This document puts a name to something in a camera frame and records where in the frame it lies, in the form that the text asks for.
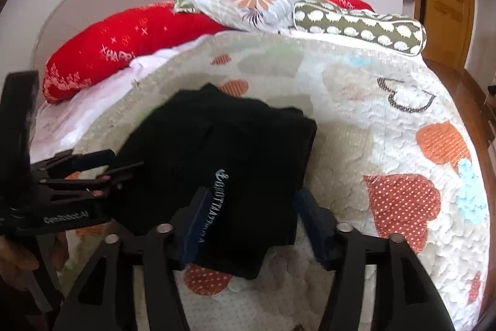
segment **silver bolt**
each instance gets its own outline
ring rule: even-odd
[[[392,233],[389,235],[389,238],[393,243],[402,243],[405,241],[405,238],[399,233]]]
[[[173,229],[173,227],[170,223],[162,223],[161,225],[157,226],[157,232],[158,233],[168,233],[172,229]]]
[[[336,229],[338,229],[340,232],[343,232],[343,233],[349,233],[350,231],[353,230],[353,226],[347,222],[339,222],[336,225]]]
[[[114,244],[119,241],[119,236],[116,234],[109,234],[107,237],[105,237],[105,243],[107,244]]]

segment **finger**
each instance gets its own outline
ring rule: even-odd
[[[5,236],[0,236],[0,258],[20,269],[33,271],[39,267],[34,254]]]
[[[51,250],[51,261],[57,271],[62,271],[65,263],[69,259],[69,250],[65,232],[55,236],[54,248]]]
[[[0,276],[7,285],[20,290],[21,292],[27,289],[26,283],[21,276],[21,270],[15,265],[4,261],[0,258]]]

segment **pillow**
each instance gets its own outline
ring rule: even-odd
[[[177,0],[174,10],[200,11],[234,29],[276,33],[292,26],[297,1],[302,0]]]
[[[128,9],[70,39],[46,63],[46,101],[68,100],[80,89],[126,67],[137,56],[227,29],[204,14],[175,14],[173,6],[174,1],[167,1]]]
[[[327,0],[334,2],[336,5],[338,5],[340,8],[344,9],[368,9],[371,10],[372,12],[374,9],[372,7],[361,0]]]
[[[325,0],[297,2],[293,17],[298,31],[346,35],[409,56],[420,54],[427,43],[426,30],[415,19],[378,15],[370,10],[342,9]]]

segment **patterned quilt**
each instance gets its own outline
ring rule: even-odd
[[[222,34],[135,83],[76,146],[118,150],[179,89],[213,83],[235,96],[296,106],[317,121],[306,186],[361,232],[403,234],[430,274],[457,330],[477,321],[488,271],[489,211],[474,146],[447,90],[400,54],[275,34]],[[70,232],[68,289],[102,228]],[[139,268],[136,311],[147,329]],[[333,282],[299,224],[253,281],[195,265],[176,273],[192,330],[317,330]],[[375,269],[366,271],[360,329],[370,329]]]

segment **white pillow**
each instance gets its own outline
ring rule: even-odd
[[[276,33],[293,25],[298,1],[302,0],[176,0],[174,11],[198,11],[234,29]]]

